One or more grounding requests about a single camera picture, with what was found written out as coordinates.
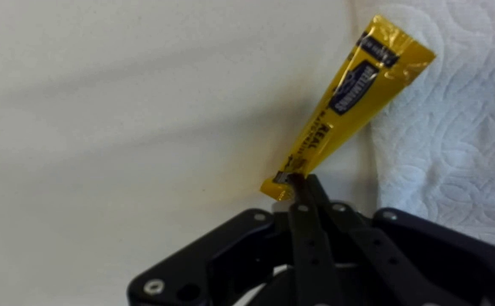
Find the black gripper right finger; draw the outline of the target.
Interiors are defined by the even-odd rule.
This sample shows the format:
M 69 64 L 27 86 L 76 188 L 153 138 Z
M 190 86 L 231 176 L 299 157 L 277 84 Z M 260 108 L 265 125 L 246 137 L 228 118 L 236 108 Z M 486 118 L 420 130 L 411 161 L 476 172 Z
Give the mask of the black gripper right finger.
M 365 218 L 292 176 L 287 222 L 299 306 L 495 306 L 495 247 L 399 210 Z

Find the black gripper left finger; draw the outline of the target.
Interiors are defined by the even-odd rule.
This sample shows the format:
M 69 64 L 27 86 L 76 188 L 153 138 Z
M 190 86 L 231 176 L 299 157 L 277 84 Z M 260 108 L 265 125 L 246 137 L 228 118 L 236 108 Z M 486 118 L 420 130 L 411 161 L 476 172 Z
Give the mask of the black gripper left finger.
M 233 306 L 291 263 L 284 213 L 246 210 L 136 276 L 129 306 Z

